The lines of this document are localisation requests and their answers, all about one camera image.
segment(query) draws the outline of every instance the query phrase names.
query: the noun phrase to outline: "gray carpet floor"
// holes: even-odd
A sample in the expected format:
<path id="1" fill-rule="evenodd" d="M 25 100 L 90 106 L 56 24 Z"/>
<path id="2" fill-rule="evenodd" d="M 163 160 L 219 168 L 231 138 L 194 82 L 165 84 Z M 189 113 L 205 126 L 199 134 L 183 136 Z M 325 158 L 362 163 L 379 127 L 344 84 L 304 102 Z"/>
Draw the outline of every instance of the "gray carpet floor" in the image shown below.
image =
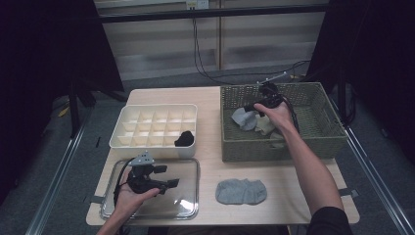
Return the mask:
<path id="1" fill-rule="evenodd" d="M 232 70 L 212 72 L 210 75 L 240 73 L 251 70 Z M 271 72 L 271 68 L 257 69 L 255 72 Z M 272 75 L 247 74 L 226 76 L 220 80 L 232 84 L 255 83 Z M 283 77 L 278 82 L 291 82 Z M 124 82 L 128 96 L 133 89 L 154 87 L 192 87 L 213 86 L 220 83 L 212 81 L 197 73 L 160 77 Z M 93 195 L 107 154 L 109 141 L 121 108 L 125 103 L 113 100 L 101 93 L 94 93 L 97 104 L 92 116 L 86 123 L 81 142 L 69 165 L 58 197 L 48 217 L 43 234 L 94 234 L 99 227 L 89 226 L 85 217 L 89 209 L 89 198 Z M 55 102 L 59 106 L 66 97 Z M 80 116 L 87 110 L 79 105 Z M 408 218 L 415 221 L 415 166 L 400 152 L 396 143 L 384 137 L 381 128 L 367 107 L 356 100 L 356 118 L 350 125 L 373 165 L 379 171 L 391 192 L 395 195 Z M 20 186 L 12 190 L 0 208 L 0 234 L 24 234 L 47 191 L 58 168 L 60 160 L 67 149 L 70 136 L 70 116 L 58 117 L 60 108 L 51 114 L 51 121 L 45 129 L 42 145 L 37 157 L 31 163 L 21 179 Z M 336 156 L 347 186 L 355 189 L 359 196 L 354 198 L 360 213 L 360 221 L 352 225 L 354 234 L 399 234 L 388 211 L 373 189 L 350 147 L 344 147 Z M 304 234 L 303 226 L 293 226 L 294 234 Z M 147 234 L 147 228 L 133 227 L 130 234 Z"/>

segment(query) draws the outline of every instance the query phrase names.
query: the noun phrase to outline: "table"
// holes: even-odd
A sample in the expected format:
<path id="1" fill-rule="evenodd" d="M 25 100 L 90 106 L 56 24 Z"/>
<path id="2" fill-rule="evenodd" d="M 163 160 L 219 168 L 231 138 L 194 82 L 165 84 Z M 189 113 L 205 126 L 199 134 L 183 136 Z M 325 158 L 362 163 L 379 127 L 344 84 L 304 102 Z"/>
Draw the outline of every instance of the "table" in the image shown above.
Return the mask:
<path id="1" fill-rule="evenodd" d="M 200 163 L 199 211 L 189 220 L 134 219 L 128 224 L 138 226 L 178 225 L 269 225 L 307 224 L 311 219 L 291 161 L 224 163 L 221 158 L 220 87 L 137 89 L 130 93 L 127 105 L 195 104 L 198 106 L 196 158 Z M 110 150 L 95 195 L 105 194 L 112 169 L 121 158 Z M 346 188 L 336 160 L 325 160 L 339 189 Z M 263 182 L 267 199 L 259 205 L 222 205 L 215 200 L 217 184 L 225 179 L 239 178 Z M 359 220 L 351 196 L 342 197 L 350 223 Z M 102 225 L 100 205 L 91 204 L 86 221 Z"/>

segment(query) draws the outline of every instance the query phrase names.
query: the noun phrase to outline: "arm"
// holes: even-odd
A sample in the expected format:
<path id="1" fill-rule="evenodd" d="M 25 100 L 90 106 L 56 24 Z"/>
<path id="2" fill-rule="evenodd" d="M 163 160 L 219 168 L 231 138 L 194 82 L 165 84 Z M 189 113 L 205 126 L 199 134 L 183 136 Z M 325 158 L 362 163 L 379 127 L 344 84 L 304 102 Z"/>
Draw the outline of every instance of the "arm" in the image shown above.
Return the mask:
<path id="1" fill-rule="evenodd" d="M 113 214 L 104 223 L 97 234 L 116 234 L 121 225 L 124 224 L 124 222 L 127 221 L 128 218 L 130 218 L 135 212 L 137 212 L 144 201 L 155 197 L 159 191 L 160 189 L 155 188 L 143 194 L 136 194 L 131 190 L 128 184 L 122 185 L 119 190 L 118 200 Z"/>
<path id="2" fill-rule="evenodd" d="M 324 207 L 335 207 L 343 211 L 344 206 L 332 174 L 297 133 L 291 122 L 287 105 L 282 103 L 276 109 L 267 109 L 261 104 L 255 104 L 254 107 L 264 112 L 281 130 L 293 158 L 300 187 L 311 214 Z"/>

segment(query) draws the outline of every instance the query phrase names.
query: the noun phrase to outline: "person's right hand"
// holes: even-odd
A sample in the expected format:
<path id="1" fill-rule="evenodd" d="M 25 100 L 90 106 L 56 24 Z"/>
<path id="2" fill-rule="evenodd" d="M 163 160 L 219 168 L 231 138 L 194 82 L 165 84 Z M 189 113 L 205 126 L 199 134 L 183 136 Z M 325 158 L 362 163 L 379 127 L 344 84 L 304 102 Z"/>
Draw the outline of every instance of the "person's right hand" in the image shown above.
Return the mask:
<path id="1" fill-rule="evenodd" d="M 277 108 L 274 109 L 268 109 L 261 104 L 254 104 L 254 108 L 256 108 L 259 112 L 265 113 L 269 117 L 269 120 L 275 125 L 275 127 L 279 129 L 293 125 L 291 121 L 290 110 L 288 109 L 285 102 L 281 103 Z"/>

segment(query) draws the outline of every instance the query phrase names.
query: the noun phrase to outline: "power outlet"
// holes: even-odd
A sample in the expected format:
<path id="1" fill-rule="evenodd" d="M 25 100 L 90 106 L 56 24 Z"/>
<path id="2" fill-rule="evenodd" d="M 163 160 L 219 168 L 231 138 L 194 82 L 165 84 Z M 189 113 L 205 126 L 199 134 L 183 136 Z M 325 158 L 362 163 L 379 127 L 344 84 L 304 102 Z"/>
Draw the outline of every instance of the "power outlet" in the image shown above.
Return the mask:
<path id="1" fill-rule="evenodd" d="M 186 9 L 187 10 L 198 9 L 198 0 L 186 0 Z"/>
<path id="2" fill-rule="evenodd" d="M 208 9 L 208 0 L 198 0 L 198 10 Z"/>

